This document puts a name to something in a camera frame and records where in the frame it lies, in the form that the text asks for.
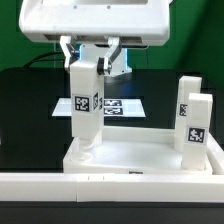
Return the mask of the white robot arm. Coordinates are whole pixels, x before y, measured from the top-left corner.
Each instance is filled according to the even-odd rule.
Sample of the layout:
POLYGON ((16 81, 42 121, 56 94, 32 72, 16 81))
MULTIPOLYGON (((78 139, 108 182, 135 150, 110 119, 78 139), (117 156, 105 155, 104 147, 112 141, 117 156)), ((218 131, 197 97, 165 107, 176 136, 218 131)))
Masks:
POLYGON ((19 27, 33 42, 61 45, 71 69, 76 44, 107 51, 96 57, 97 72, 108 76, 126 49, 162 46, 170 37, 172 0, 23 0, 19 27))

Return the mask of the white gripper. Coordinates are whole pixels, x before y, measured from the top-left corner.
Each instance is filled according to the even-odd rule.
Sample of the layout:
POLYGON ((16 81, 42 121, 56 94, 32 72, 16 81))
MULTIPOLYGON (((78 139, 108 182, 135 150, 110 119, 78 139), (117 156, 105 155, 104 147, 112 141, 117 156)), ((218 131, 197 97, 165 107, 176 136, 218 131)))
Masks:
POLYGON ((162 46, 170 37, 169 0, 23 0, 19 27, 33 42, 57 42, 64 68, 78 60, 76 42, 104 45, 109 50, 97 63, 99 75, 127 48, 162 46))

